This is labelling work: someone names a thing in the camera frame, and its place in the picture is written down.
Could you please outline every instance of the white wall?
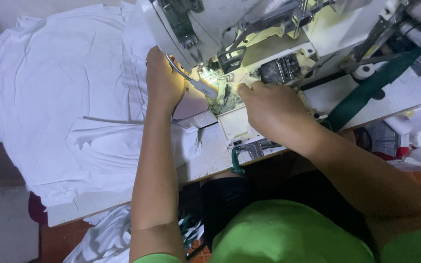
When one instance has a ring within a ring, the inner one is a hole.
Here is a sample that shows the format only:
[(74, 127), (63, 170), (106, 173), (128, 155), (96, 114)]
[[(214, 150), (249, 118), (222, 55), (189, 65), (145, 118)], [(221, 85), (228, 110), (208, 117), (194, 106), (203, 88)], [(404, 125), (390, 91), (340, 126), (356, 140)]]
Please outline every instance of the white wall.
[(0, 263), (26, 263), (38, 258), (38, 224), (28, 212), (24, 186), (0, 188)]
[(46, 17), (83, 6), (104, 3), (120, 5), (120, 0), (0, 0), (0, 33), (15, 26), (18, 15)]

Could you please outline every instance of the right hand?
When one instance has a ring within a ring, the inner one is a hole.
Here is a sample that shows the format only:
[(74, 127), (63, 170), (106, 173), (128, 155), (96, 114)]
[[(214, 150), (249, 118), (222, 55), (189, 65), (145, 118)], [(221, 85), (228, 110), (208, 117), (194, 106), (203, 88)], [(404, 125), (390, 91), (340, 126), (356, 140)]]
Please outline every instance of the right hand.
[(248, 121), (267, 139), (289, 147), (287, 139), (299, 138), (305, 124), (316, 122), (290, 87), (256, 81), (250, 89), (238, 85), (238, 95), (246, 105)]

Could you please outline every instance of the hand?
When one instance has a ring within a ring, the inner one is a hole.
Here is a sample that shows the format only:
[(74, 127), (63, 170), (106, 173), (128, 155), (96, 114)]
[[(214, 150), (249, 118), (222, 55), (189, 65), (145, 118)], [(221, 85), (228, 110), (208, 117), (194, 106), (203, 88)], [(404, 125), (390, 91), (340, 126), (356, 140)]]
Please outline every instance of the hand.
[(147, 58), (148, 108), (172, 115), (173, 109), (183, 97), (184, 77), (170, 66), (158, 46), (149, 50)]
[(251, 87), (239, 84), (238, 95), (246, 105), (249, 124), (267, 139), (290, 147), (287, 139), (299, 138), (305, 124), (316, 124), (290, 87), (260, 81)]

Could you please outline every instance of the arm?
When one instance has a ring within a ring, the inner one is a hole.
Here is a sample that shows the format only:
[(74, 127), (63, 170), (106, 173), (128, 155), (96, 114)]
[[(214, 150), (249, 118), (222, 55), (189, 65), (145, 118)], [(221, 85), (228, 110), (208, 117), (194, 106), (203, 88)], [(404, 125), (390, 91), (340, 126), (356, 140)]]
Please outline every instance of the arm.
[(172, 70), (157, 46), (149, 51), (147, 60), (149, 100), (132, 193), (129, 262), (154, 253), (185, 262), (170, 134), (170, 119), (182, 97), (184, 78)]
[(255, 82), (252, 88), (241, 84), (238, 89), (251, 126), (321, 170), (367, 217), (380, 245), (401, 233), (421, 229), (421, 188), (413, 179), (322, 127), (287, 87)]

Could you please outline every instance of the white table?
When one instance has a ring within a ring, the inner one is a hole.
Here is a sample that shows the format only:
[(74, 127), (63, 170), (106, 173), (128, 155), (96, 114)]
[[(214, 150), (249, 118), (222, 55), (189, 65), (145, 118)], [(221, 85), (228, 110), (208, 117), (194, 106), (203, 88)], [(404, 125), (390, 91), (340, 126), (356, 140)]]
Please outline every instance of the white table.
[[(357, 84), (350, 75), (329, 83), (314, 87), (305, 92), (308, 103), (313, 109), (330, 112), (344, 99)], [(408, 69), (393, 84), (384, 87), (386, 97), (382, 100), (370, 100), (343, 129), (360, 127), (365, 124), (385, 119), (399, 112), (411, 110), (421, 105), (421, 77)], [(180, 184), (199, 181), (216, 175), (232, 167), (231, 154), (218, 124), (208, 126), (201, 131), (202, 153), (178, 168)], [(265, 149), (265, 156), (251, 160), (248, 152), (242, 152), (238, 159), (242, 166), (269, 158), (286, 151), (285, 147)], [(79, 195), (73, 202), (47, 208), (48, 225), (54, 226), (69, 221), (85, 218), (131, 201), (132, 188), (121, 192), (91, 192)]]

